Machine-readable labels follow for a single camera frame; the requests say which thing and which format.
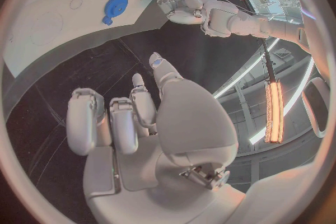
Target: humanoid robot arm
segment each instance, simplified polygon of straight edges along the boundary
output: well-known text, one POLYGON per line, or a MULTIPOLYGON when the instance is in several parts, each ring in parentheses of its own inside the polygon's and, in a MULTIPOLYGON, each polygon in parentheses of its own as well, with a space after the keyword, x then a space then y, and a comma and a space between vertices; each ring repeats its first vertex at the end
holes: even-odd
POLYGON ((269 36, 294 42, 309 53, 302 24, 268 20, 261 15, 249 15, 234 4, 219 0, 157 0, 167 18, 178 24, 200 24, 210 36, 226 38, 236 35, 269 36))

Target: led light strip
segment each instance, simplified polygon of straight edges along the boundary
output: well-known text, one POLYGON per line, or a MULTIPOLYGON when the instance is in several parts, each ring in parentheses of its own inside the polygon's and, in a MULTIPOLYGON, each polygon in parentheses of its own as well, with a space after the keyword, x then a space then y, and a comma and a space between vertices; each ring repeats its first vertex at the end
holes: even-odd
MULTIPOLYGON (((291 108, 294 106, 295 102, 297 101, 297 99, 300 97, 302 91, 304 90, 308 79, 310 77, 310 73, 312 71, 312 68, 314 66, 314 60, 311 58, 307 71, 304 75, 304 78, 302 79, 301 83, 299 84, 298 88, 296 89, 295 93, 293 94, 292 98, 289 100, 289 102, 287 103, 287 105, 284 107, 283 109, 283 116, 286 116, 287 113, 291 110, 291 108)), ((265 136, 265 131, 266 131, 266 127, 263 128, 259 133, 257 133, 255 136, 253 136, 252 138, 250 138, 250 142, 252 144, 256 144, 260 139, 262 139, 265 136)))
MULTIPOLYGON (((269 48, 267 49, 268 51, 270 51, 278 42, 279 42, 280 38, 276 38, 275 41, 269 46, 269 48)), ((230 88, 232 88, 234 86, 234 84, 236 84, 238 81, 240 81, 248 72, 250 72, 253 67, 255 67, 263 58, 265 57, 265 54, 261 55, 248 69, 246 69, 240 76, 238 76, 238 78, 236 78, 235 80, 233 80, 229 85, 227 85, 223 90, 221 90, 219 93, 214 95, 214 98, 217 99, 219 98, 221 95, 223 95, 225 92, 227 92, 227 90, 229 90, 230 88)))

